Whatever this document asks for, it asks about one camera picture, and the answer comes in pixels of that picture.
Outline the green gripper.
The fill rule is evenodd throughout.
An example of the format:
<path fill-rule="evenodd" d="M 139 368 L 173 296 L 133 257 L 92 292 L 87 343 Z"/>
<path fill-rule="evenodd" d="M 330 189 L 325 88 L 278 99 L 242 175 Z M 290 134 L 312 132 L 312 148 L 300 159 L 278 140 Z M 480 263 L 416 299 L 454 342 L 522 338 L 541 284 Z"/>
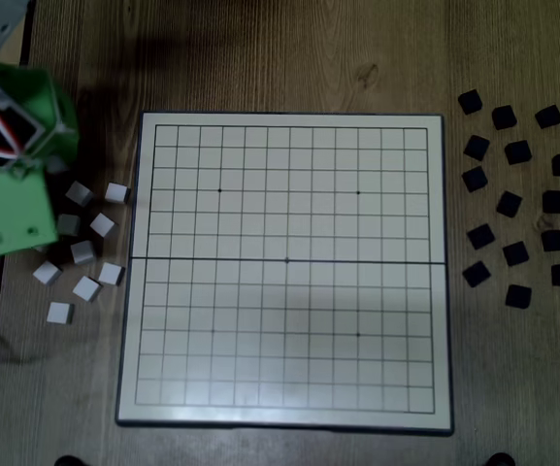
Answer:
<path fill-rule="evenodd" d="M 47 71 L 0 63 L 0 172 L 66 172 L 79 140 L 74 104 Z"/>

